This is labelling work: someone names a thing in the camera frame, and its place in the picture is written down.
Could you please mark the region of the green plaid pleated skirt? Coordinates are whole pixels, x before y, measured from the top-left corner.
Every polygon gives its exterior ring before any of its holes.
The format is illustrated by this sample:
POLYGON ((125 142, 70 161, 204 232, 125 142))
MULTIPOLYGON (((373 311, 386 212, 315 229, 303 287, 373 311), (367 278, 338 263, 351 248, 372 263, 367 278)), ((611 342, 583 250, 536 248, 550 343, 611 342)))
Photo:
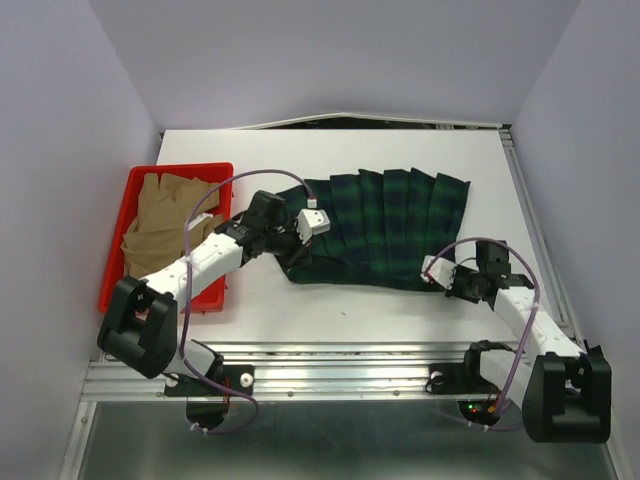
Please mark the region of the green plaid pleated skirt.
POLYGON ((311 262, 286 271, 295 284, 376 286, 434 292, 420 275, 425 256, 455 257, 456 241, 471 184, 419 169, 308 179, 281 192, 290 215, 313 192, 330 220, 328 232, 313 240, 311 262))

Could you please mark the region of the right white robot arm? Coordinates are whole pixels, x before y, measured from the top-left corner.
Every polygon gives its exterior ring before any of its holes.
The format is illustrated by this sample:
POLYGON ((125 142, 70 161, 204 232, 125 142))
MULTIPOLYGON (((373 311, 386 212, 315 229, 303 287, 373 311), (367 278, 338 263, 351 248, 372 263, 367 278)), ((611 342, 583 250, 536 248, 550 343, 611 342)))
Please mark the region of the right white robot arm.
POLYGON ((425 258, 422 277, 449 298, 484 303, 511 330, 518 344, 481 340, 460 363, 431 367, 432 395, 459 395, 470 427, 500 431, 511 405, 537 443, 604 444, 611 433, 612 370, 600 347, 578 345, 540 303, 541 287, 527 267, 513 272, 515 250, 506 242, 472 238, 476 266, 448 259, 452 246, 425 258))

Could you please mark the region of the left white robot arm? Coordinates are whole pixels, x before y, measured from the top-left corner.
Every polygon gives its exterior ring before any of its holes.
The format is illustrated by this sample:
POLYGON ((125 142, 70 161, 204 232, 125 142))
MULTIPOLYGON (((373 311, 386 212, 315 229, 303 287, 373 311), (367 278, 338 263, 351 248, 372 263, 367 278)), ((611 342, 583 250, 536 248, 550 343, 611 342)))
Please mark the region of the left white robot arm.
POLYGON ((148 379, 187 377, 199 393, 215 392, 222 384, 223 358, 187 335, 194 297, 264 253, 285 269, 309 263, 313 237, 329 228, 314 200, 290 216, 282 197, 255 193, 245 211, 180 259, 142 279, 119 280, 98 347, 148 379))

